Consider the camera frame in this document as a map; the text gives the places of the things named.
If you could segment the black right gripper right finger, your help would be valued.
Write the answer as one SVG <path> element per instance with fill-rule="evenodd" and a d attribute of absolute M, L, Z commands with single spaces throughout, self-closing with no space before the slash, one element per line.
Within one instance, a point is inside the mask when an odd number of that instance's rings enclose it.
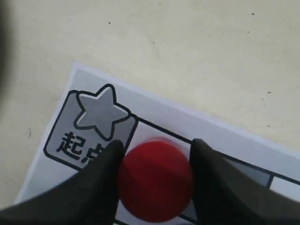
<path fill-rule="evenodd" d="M 300 204 L 234 168 L 202 139 L 190 148 L 199 225 L 298 225 Z"/>

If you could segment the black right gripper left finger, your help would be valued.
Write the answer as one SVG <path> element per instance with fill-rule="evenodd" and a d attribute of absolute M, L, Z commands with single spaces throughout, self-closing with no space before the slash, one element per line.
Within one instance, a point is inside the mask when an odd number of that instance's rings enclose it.
<path fill-rule="evenodd" d="M 0 212 L 2 225 L 112 225 L 117 175 L 125 155 L 113 141 L 81 171 L 51 190 Z"/>

